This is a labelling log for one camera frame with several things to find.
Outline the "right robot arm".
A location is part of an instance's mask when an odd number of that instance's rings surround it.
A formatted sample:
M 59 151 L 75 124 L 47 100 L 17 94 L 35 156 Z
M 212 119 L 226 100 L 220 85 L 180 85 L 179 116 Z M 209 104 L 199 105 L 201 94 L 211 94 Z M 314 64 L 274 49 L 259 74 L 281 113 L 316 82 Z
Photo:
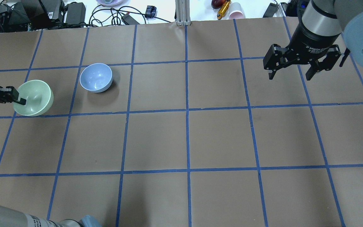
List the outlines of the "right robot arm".
M 346 46 L 340 67 L 350 54 L 363 67 L 363 0 L 311 0 L 298 20 L 288 46 L 273 44 L 263 58 L 269 79 L 291 65 L 310 65 L 308 81 L 331 70 L 341 55 L 334 44 L 340 34 Z

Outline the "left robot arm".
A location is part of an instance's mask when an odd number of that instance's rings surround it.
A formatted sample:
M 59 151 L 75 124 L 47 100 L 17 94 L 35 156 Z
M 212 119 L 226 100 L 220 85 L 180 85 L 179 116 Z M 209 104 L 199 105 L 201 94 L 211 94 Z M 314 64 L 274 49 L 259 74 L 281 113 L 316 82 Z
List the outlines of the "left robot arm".
M 52 106 L 54 95 L 46 82 L 38 79 L 15 88 L 0 86 L 0 103 L 10 102 L 20 115 L 38 116 Z M 79 221 L 65 219 L 54 222 L 34 215 L 0 206 L 0 227 L 99 227 L 100 223 L 90 215 Z

